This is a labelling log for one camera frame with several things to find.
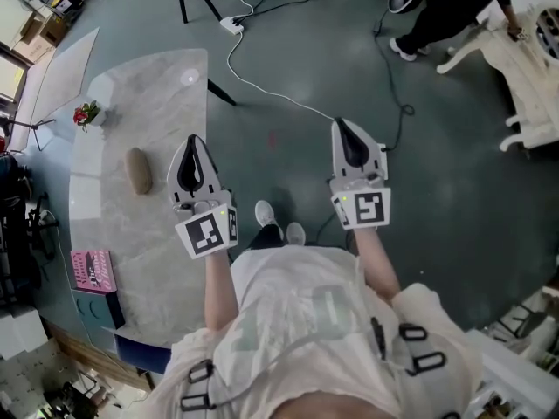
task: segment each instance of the red mark on floor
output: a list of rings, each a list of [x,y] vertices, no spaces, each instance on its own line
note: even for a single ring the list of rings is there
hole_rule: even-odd
[[[276,148],[276,133],[273,130],[268,134],[268,147],[271,150]]]

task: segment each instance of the pegboard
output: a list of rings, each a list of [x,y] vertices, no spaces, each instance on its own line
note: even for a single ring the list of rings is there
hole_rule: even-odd
[[[10,412],[17,419],[37,413],[46,404],[43,393],[78,380],[74,362],[62,354],[55,339],[30,353],[0,360],[0,391],[10,397]]]

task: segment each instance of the book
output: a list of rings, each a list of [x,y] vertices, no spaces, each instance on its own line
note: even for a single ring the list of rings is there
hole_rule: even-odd
[[[94,292],[116,292],[113,266],[108,250],[72,251],[76,286]]]

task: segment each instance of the white console table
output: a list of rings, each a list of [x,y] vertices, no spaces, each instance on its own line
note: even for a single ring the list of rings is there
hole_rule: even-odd
[[[437,68],[441,74],[449,72],[465,56],[481,50],[489,65],[503,73],[513,96],[516,115],[505,120],[511,127],[518,123],[521,131],[505,138],[500,150],[505,152],[513,143],[535,148],[559,141],[559,67],[544,58],[532,34],[538,10],[520,14],[519,20],[530,32],[528,42],[514,42],[507,34],[507,25],[500,23],[488,30],[485,21],[466,36],[454,56]]]

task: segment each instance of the flower pot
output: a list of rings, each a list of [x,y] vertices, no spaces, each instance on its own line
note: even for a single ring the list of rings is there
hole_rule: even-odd
[[[97,116],[91,120],[89,123],[90,126],[100,126],[107,120],[107,112],[101,109]]]

